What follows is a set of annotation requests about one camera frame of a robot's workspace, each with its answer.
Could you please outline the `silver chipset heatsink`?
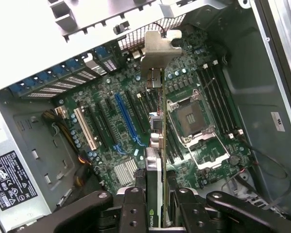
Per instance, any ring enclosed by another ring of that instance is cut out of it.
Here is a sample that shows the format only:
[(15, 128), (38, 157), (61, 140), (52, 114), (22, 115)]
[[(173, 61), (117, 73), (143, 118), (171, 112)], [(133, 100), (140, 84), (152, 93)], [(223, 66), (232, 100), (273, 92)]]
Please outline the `silver chipset heatsink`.
[(134, 159), (127, 160), (114, 167), (114, 172), (122, 186), (131, 184), (135, 180), (134, 173), (137, 170), (138, 166)]

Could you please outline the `metal socket cover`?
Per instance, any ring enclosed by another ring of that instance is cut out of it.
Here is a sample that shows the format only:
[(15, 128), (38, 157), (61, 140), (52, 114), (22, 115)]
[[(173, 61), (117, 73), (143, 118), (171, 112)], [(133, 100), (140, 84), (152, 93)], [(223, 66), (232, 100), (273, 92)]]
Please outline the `metal socket cover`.
[[(195, 155), (191, 151), (191, 147), (194, 145), (197, 145), (200, 141), (207, 141), (210, 138), (216, 138), (219, 141), (219, 143), (221, 144), (221, 146), (225, 150), (225, 154), (215, 158), (215, 160), (213, 162), (209, 161), (209, 162), (204, 162), (202, 164), (199, 164), (195, 158)], [(216, 134), (216, 132), (214, 130), (212, 130), (210, 133), (206, 133), (204, 131), (202, 133), (197, 134), (194, 137), (189, 136), (188, 138), (183, 138), (183, 140), (184, 140), (184, 143), (182, 145), (184, 146), (184, 148), (186, 148), (189, 151), (189, 154), (190, 154), (192, 160), (194, 161), (194, 163), (196, 164), (198, 170), (203, 170), (206, 168), (213, 168), (213, 169), (218, 168), (222, 165), (222, 162), (224, 160), (227, 160), (231, 157), (227, 148), (224, 146), (223, 142), (221, 141), (221, 139), (219, 138), (219, 136)]]

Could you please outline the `blue expansion slot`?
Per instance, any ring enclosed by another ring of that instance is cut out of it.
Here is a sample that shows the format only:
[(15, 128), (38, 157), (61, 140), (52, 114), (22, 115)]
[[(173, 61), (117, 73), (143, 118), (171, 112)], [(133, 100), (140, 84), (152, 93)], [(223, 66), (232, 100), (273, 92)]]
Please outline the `blue expansion slot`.
[(123, 115), (123, 119), (126, 122), (126, 125), (128, 127), (129, 133), (130, 133), (133, 141), (134, 142), (138, 142), (138, 135), (136, 133), (135, 127), (133, 125), (133, 122), (132, 122), (132, 120), (130, 118), (130, 115), (129, 115), (127, 109), (126, 109), (126, 106), (125, 106), (125, 104), (124, 104), (124, 102), (123, 102), (120, 94), (119, 93), (116, 93), (114, 95), (114, 97), (115, 97), (115, 100), (117, 102), (117, 105), (118, 105), (118, 107), (119, 107), (119, 109), (121, 111), (121, 114)]

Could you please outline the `black expansion slot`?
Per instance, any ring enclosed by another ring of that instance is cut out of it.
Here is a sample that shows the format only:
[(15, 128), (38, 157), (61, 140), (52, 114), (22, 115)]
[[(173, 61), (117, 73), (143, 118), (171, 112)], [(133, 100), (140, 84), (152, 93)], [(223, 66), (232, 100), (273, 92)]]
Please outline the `black expansion slot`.
[(125, 95), (126, 95), (126, 97), (128, 99), (128, 102), (129, 102), (129, 104), (131, 106), (131, 109), (132, 109), (135, 117), (137, 118), (139, 128), (141, 129), (143, 134), (147, 133), (147, 130), (145, 129), (145, 127), (144, 127), (144, 125), (142, 123), (141, 114), (139, 113), (139, 111), (137, 111), (136, 106), (135, 106), (135, 104), (134, 104), (134, 102), (132, 100), (130, 92), (128, 90), (125, 90)]
[(98, 107), (98, 109), (99, 109), (99, 111), (100, 111), (100, 113), (101, 113), (101, 115), (103, 117), (104, 123), (106, 124), (107, 130), (108, 130), (108, 132), (109, 132), (109, 134), (111, 136), (113, 145), (116, 146), (117, 145), (117, 140), (116, 140), (114, 132), (113, 132), (113, 130), (111, 128), (111, 124), (110, 124), (109, 120), (107, 119), (107, 116), (106, 116), (106, 114), (105, 114), (105, 112), (103, 110), (102, 104), (100, 102), (98, 102), (97, 103), (97, 107)]

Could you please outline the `white expansion slot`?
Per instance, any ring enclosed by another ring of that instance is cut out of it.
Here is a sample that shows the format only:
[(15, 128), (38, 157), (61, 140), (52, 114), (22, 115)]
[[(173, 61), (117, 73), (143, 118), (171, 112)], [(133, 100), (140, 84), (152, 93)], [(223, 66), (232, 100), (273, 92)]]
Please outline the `white expansion slot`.
[(81, 126), (81, 129), (84, 133), (84, 136), (87, 140), (87, 143), (88, 143), (90, 149), (96, 150), (98, 148), (98, 143), (94, 139), (94, 136), (93, 136), (91, 129), (90, 129), (90, 127), (85, 119), (85, 116), (83, 114), (82, 109), (79, 107), (79, 108), (74, 109), (73, 111), (74, 111), (74, 114), (76, 115), (76, 118)]

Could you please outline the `CPU socket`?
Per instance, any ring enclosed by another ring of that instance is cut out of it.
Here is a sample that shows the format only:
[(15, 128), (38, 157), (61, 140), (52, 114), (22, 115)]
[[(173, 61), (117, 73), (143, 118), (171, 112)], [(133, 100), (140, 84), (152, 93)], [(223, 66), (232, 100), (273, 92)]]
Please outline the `CPU socket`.
[(215, 137), (215, 125), (199, 90), (180, 100), (167, 100), (167, 112), (180, 143), (189, 148)]

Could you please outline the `black RAM slot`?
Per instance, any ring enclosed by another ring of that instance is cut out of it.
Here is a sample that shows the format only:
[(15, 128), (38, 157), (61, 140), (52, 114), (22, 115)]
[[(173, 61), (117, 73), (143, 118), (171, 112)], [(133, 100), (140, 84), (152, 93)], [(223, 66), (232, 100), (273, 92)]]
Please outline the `black RAM slot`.
[(224, 134), (229, 137), (237, 137), (243, 134), (239, 123), (236, 120), (233, 110), (234, 103), (230, 99), (230, 92), (224, 85), (224, 74), (218, 60), (213, 60), (210, 71), (214, 78), (213, 89), (218, 102), (218, 109), (220, 110), (222, 120), (225, 124)]
[(227, 97), (219, 82), (219, 73), (215, 69), (215, 65), (203, 64), (198, 71), (198, 77), (220, 134), (233, 138), (235, 122), (227, 103)]

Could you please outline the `grey power supply unit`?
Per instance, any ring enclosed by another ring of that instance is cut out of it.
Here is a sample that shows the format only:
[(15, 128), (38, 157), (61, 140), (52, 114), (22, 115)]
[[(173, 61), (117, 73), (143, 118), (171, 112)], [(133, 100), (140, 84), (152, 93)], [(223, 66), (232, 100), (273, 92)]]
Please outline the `grey power supply unit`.
[(42, 118), (48, 101), (0, 99), (0, 232), (54, 212), (78, 168), (64, 133)]

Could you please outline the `green motherboard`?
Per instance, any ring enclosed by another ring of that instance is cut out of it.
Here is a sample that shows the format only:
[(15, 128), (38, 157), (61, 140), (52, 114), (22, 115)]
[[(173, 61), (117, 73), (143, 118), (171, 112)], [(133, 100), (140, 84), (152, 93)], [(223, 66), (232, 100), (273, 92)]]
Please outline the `green motherboard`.
[[(167, 100), (177, 101), (190, 95), (197, 89), (205, 100), (205, 107), (209, 110), (215, 125), (215, 132), (227, 148), (230, 155), (237, 155), (240, 163), (232, 166), (228, 159), (218, 168), (198, 170), (189, 151), (180, 143), (167, 113), (167, 168), (174, 170), (180, 185), (202, 189), (207, 185), (228, 178), (241, 172), (247, 178), (246, 171), (251, 167), (253, 159), (250, 150), (237, 140), (237, 137), (227, 138), (220, 134), (208, 104), (198, 71), (205, 63), (211, 64), (218, 60), (213, 44), (203, 31), (196, 31), (184, 35), (177, 45), (182, 47), (182, 56), (175, 58), (165, 70)], [(145, 167), (145, 147), (150, 142), (149, 114), (156, 111), (157, 94), (146, 89), (146, 83), (140, 76), (140, 58), (135, 54), (125, 54), (126, 64), (116, 73), (109, 74), (100, 80), (83, 84), (80, 87), (61, 94), (58, 100), (58, 112), (66, 125), (66, 132), (70, 134), (70, 141), (78, 151), (82, 163), (91, 165), (103, 188), (116, 193), (122, 186), (114, 172), (114, 167), (130, 159), (134, 159), (138, 169)], [(141, 114), (142, 123), (147, 130), (143, 134), (139, 128), (125, 90), (131, 94), (137, 111)], [(123, 115), (117, 105), (114, 95), (119, 93), (138, 135), (138, 142), (134, 142)], [(103, 110), (111, 124), (117, 140), (114, 146), (111, 136), (97, 107), (102, 104)], [(94, 139), (98, 143), (96, 150), (91, 150), (81, 126), (74, 114), (74, 109), (81, 108), (91, 129)], [(199, 164), (213, 162), (215, 158), (225, 154), (225, 150), (216, 138), (200, 141), (191, 147), (191, 151)]]

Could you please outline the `open black PC case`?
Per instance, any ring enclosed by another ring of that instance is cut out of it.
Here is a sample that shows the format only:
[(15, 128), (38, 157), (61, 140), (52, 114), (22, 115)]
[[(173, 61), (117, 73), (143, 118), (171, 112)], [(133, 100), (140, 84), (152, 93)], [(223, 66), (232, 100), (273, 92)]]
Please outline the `open black PC case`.
[[(79, 159), (57, 98), (118, 72), (132, 53), (146, 87), (145, 33), (165, 37), (171, 30), (182, 33), (172, 41), (181, 50), (184, 35), (207, 34), (243, 131), (237, 140), (253, 159), (247, 178), (237, 172), (196, 189), (176, 175), (178, 185), (202, 198), (222, 191), (291, 221), (291, 0), (0, 0), (0, 99), (48, 101), (52, 108), (42, 118), (63, 131), (78, 162), (71, 193), (54, 212), (94, 191), (109, 192)], [(146, 214), (146, 233), (186, 233), (172, 221), (168, 184), (167, 190), (166, 225), (151, 229)]]

